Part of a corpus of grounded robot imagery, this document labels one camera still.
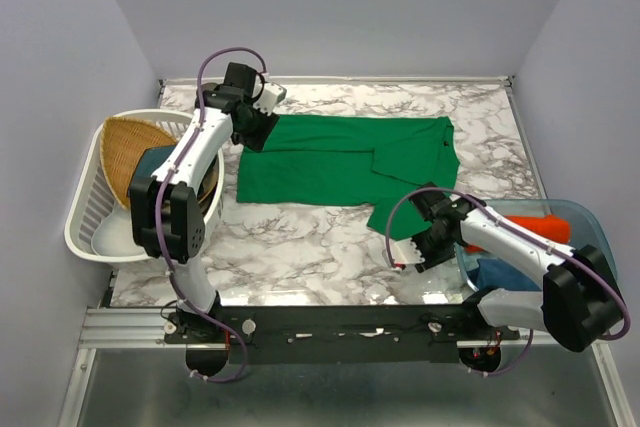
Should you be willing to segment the green t shirt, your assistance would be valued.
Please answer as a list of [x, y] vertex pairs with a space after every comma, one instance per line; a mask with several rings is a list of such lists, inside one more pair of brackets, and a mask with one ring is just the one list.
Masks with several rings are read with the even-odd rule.
[[407, 239], [428, 228], [402, 197], [428, 183], [453, 188], [460, 162], [448, 117], [283, 115], [260, 152], [244, 149], [240, 203], [370, 205], [370, 229]]

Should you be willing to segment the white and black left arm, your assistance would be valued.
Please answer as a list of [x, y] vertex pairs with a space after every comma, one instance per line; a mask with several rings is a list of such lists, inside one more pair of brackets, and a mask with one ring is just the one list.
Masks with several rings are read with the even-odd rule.
[[284, 87], [245, 64], [229, 63], [218, 84], [198, 79], [194, 114], [177, 146], [154, 172], [134, 175], [129, 185], [133, 241], [165, 260], [179, 308], [192, 312], [187, 329], [201, 342], [220, 334], [222, 319], [211, 310], [217, 291], [201, 265], [206, 222], [198, 191], [227, 141], [262, 150], [285, 97]]

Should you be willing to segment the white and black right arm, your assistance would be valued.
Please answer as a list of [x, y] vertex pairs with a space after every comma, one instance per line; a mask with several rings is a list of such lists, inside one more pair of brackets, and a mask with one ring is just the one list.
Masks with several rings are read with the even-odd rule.
[[460, 314], [460, 326], [480, 339], [495, 327], [544, 331], [561, 346], [582, 352], [596, 340], [625, 336], [631, 320], [607, 256], [592, 245], [562, 244], [522, 227], [485, 202], [425, 186], [407, 197], [429, 222], [416, 239], [426, 260], [454, 245], [476, 246], [524, 274], [536, 291], [488, 287]]

